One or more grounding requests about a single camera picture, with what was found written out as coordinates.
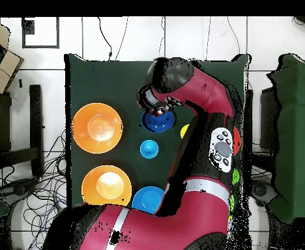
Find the wire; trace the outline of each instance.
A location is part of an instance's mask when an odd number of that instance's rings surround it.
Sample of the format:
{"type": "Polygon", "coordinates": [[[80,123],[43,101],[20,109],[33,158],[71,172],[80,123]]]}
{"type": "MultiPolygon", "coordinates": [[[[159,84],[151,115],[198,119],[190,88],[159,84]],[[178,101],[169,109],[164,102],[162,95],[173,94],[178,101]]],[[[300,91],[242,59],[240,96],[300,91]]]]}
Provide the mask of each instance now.
{"type": "MultiPolygon", "coordinates": [[[[23,212],[23,218],[25,222],[30,225],[31,234],[34,239],[31,242],[27,250],[42,250],[42,245],[44,243],[44,235],[47,233],[50,223],[56,217],[56,215],[63,209],[60,204],[66,206],[66,195],[59,193],[59,190],[63,185],[66,184],[65,169],[60,169],[61,161],[65,160],[65,139],[63,137],[65,130],[60,136],[58,136],[48,152],[45,159],[47,159],[51,153],[54,153],[54,146],[61,141],[62,151],[56,158],[50,158],[46,160],[43,164],[44,170],[42,175],[38,179],[37,185],[34,191],[30,191],[28,197],[26,198],[27,208],[23,212]],[[38,202],[42,202],[41,206],[32,207],[31,199],[38,199],[38,202]],[[27,214],[32,212],[32,221],[29,221],[27,214]]],[[[4,182],[10,182],[7,180],[8,176],[14,172],[14,167],[12,167],[12,172],[5,177],[2,175],[4,182]]]]}
{"type": "Polygon", "coordinates": [[[163,37],[162,37],[162,39],[161,39],[161,41],[160,41],[160,48],[162,47],[162,41],[163,41],[163,39],[165,38],[165,30],[164,30],[164,28],[163,28],[163,18],[164,18],[164,20],[165,20],[165,16],[162,16],[162,20],[161,20],[161,22],[160,22],[160,26],[162,27],[162,29],[163,29],[163,37]]]}
{"type": "Polygon", "coordinates": [[[293,18],[293,20],[294,20],[294,22],[297,24],[297,25],[304,25],[305,23],[303,23],[303,24],[300,24],[300,23],[297,23],[297,21],[296,21],[296,16],[294,16],[294,18],[293,18]]]}
{"type": "Polygon", "coordinates": [[[209,18],[209,29],[208,29],[207,46],[206,46],[206,59],[205,60],[207,60],[209,35],[211,34],[211,20],[212,20],[212,17],[210,16],[210,18],[209,18]]]}
{"type": "MultiPolygon", "coordinates": [[[[124,36],[125,36],[125,34],[126,34],[126,31],[127,31],[128,19],[129,19],[129,16],[127,16],[126,27],[124,28],[124,36]]],[[[123,36],[123,40],[121,41],[120,48],[119,48],[119,50],[118,50],[118,54],[120,53],[121,46],[123,45],[123,42],[124,42],[124,36],[123,36]]]]}
{"type": "Polygon", "coordinates": [[[233,35],[235,36],[235,38],[236,38],[236,40],[237,40],[237,45],[238,45],[238,47],[239,47],[239,40],[238,40],[238,38],[237,38],[235,32],[233,31],[232,26],[230,25],[229,16],[227,16],[227,20],[228,20],[228,24],[229,24],[229,26],[230,26],[230,29],[231,29],[231,31],[233,32],[233,35]]]}
{"type": "Polygon", "coordinates": [[[103,34],[103,31],[102,31],[102,22],[100,20],[99,17],[97,17],[99,19],[99,29],[100,29],[100,32],[102,33],[102,36],[104,37],[104,40],[106,41],[106,43],[108,44],[109,48],[110,48],[110,51],[109,51],[109,55],[108,55],[108,61],[110,61],[111,59],[111,56],[112,56],[112,46],[108,43],[108,40],[105,38],[104,34],[103,34]]]}

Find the blue cup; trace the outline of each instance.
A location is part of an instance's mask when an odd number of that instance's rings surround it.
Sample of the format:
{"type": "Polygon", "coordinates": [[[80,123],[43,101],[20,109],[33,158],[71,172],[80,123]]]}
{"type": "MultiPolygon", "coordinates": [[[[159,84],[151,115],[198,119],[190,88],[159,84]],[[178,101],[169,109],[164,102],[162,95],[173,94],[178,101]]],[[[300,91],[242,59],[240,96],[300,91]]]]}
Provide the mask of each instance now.
{"type": "Polygon", "coordinates": [[[163,195],[164,191],[159,187],[144,187],[134,195],[132,208],[154,214],[160,206],[163,195]]]}
{"type": "Polygon", "coordinates": [[[155,117],[148,112],[143,112],[141,116],[141,125],[150,132],[166,132],[173,127],[174,122],[175,116],[171,111],[166,111],[158,117],[155,117]]]}
{"type": "Polygon", "coordinates": [[[158,153],[158,145],[153,140],[145,140],[141,144],[139,151],[144,158],[151,159],[156,157],[158,153]]]}

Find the black cable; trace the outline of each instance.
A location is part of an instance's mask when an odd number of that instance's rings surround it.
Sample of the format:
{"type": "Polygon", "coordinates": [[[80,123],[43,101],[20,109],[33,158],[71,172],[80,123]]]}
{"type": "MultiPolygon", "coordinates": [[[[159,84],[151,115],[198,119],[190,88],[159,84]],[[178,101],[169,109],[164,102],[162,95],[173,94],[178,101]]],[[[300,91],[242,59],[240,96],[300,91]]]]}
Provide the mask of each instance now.
{"type": "Polygon", "coordinates": [[[6,177],[4,177],[4,179],[3,179],[4,183],[5,183],[5,180],[7,180],[7,178],[14,173],[14,166],[10,166],[10,167],[12,168],[12,172],[7,174],[6,177]]]}
{"type": "Polygon", "coordinates": [[[207,53],[208,53],[209,35],[211,34],[211,20],[212,20],[212,17],[209,18],[209,30],[208,30],[208,38],[207,38],[207,46],[206,46],[206,60],[207,60],[207,53]]]}
{"type": "Polygon", "coordinates": [[[110,61],[111,59],[111,56],[112,56],[112,46],[108,43],[107,39],[105,38],[104,34],[103,34],[103,31],[102,31],[102,22],[100,21],[100,18],[97,17],[99,19],[99,29],[100,29],[100,32],[102,33],[102,36],[104,37],[104,40],[106,41],[106,43],[108,44],[109,48],[110,48],[110,51],[109,51],[109,55],[108,55],[108,61],[110,61]]]}
{"type": "Polygon", "coordinates": [[[58,136],[56,138],[53,146],[51,147],[52,150],[55,144],[59,140],[61,140],[63,150],[56,158],[51,158],[44,162],[44,171],[42,173],[42,176],[36,183],[37,185],[38,184],[46,184],[46,185],[43,185],[43,187],[35,189],[33,192],[30,192],[29,196],[26,198],[26,203],[28,208],[24,210],[23,218],[26,221],[26,223],[30,225],[31,233],[34,237],[33,241],[31,242],[27,250],[32,250],[33,248],[37,248],[39,250],[42,249],[39,247],[39,245],[43,244],[43,242],[38,242],[37,241],[38,237],[41,235],[42,239],[44,240],[43,233],[48,231],[48,223],[52,221],[54,217],[62,210],[59,203],[61,202],[63,204],[66,204],[66,196],[58,192],[59,188],[62,185],[66,184],[66,182],[63,181],[65,180],[65,174],[64,174],[65,169],[60,170],[59,168],[60,162],[65,159],[65,139],[63,138],[64,132],[61,134],[61,136],[58,136]],[[48,172],[49,168],[52,165],[54,165],[52,172],[48,172]],[[47,195],[46,196],[40,195],[40,193],[43,192],[45,192],[47,195]],[[31,195],[36,197],[38,200],[40,200],[40,202],[45,202],[45,203],[38,208],[32,208],[32,206],[29,203],[29,200],[31,199],[31,195]],[[42,212],[41,214],[37,212],[38,210],[45,207],[46,207],[45,211],[42,212]],[[26,218],[27,212],[34,213],[32,222],[28,221],[28,219],[26,218]]]}
{"type": "Polygon", "coordinates": [[[303,24],[300,24],[300,23],[297,23],[297,21],[296,21],[296,16],[294,16],[294,18],[293,18],[293,20],[294,20],[294,22],[297,24],[297,25],[304,25],[305,23],[303,23],[303,24]]]}
{"type": "Polygon", "coordinates": [[[231,31],[233,32],[233,35],[235,36],[235,38],[236,38],[236,40],[237,40],[237,45],[239,46],[239,40],[238,40],[238,38],[237,38],[235,32],[233,31],[232,26],[230,25],[229,16],[227,16],[227,20],[228,20],[228,24],[229,24],[229,26],[230,26],[230,29],[231,29],[231,31]]]}
{"type": "Polygon", "coordinates": [[[268,177],[269,175],[271,175],[271,173],[266,174],[266,175],[259,175],[259,176],[256,176],[256,177],[251,177],[251,179],[256,179],[256,178],[260,178],[260,177],[266,177],[266,178],[268,178],[271,181],[271,179],[268,177]]]}
{"type": "MultiPolygon", "coordinates": [[[[124,28],[124,36],[125,36],[125,34],[126,34],[126,31],[127,31],[128,19],[129,19],[129,16],[127,16],[126,27],[124,28]]],[[[124,36],[123,36],[123,40],[121,41],[120,48],[119,48],[119,50],[118,50],[118,54],[119,54],[119,52],[120,52],[121,46],[123,45],[123,42],[124,42],[124,36]]]]}
{"type": "MultiPolygon", "coordinates": [[[[162,29],[163,29],[163,34],[164,34],[164,32],[165,32],[165,30],[164,30],[164,27],[163,27],[163,18],[164,18],[164,16],[162,16],[162,20],[161,20],[161,22],[160,22],[160,26],[162,27],[162,29]]],[[[162,41],[163,41],[163,39],[165,38],[165,35],[163,35],[163,37],[162,37],[162,39],[161,39],[161,41],[160,41],[160,48],[162,47],[162,41]]]]}

